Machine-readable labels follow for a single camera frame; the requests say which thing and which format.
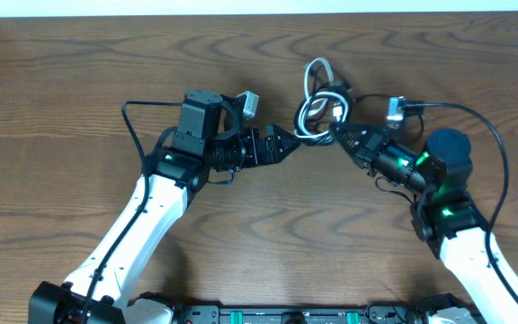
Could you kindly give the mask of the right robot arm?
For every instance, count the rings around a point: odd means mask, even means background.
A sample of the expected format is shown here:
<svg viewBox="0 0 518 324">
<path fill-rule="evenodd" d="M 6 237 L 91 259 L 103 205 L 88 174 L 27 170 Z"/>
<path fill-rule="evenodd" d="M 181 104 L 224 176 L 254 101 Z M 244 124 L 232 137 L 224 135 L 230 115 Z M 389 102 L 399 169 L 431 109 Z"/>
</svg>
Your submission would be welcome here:
<svg viewBox="0 0 518 324">
<path fill-rule="evenodd" d="M 356 166 L 415 195 L 417 237 L 460 281 L 488 323 L 518 323 L 518 276 L 468 192 L 473 166 L 468 137 L 440 129 L 416 154 L 390 127 L 334 122 L 330 131 Z"/>
</svg>

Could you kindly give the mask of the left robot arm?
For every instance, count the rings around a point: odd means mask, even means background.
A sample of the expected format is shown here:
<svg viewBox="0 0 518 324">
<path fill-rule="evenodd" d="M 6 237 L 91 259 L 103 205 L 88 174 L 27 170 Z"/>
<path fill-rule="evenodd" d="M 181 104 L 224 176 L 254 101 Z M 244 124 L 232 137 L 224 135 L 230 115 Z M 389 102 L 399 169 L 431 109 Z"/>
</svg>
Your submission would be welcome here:
<svg viewBox="0 0 518 324">
<path fill-rule="evenodd" d="M 210 171 L 234 175 L 278 164 L 300 145 L 269 124 L 266 135 L 244 123 L 256 94 L 236 97 L 188 91 L 179 122 L 150 153 L 138 150 L 141 176 L 128 204 L 97 248 L 60 285 L 41 283 L 29 301 L 30 323 L 173 323 L 172 305 L 149 295 L 133 299 L 136 283 L 159 242 L 186 212 Z"/>
</svg>

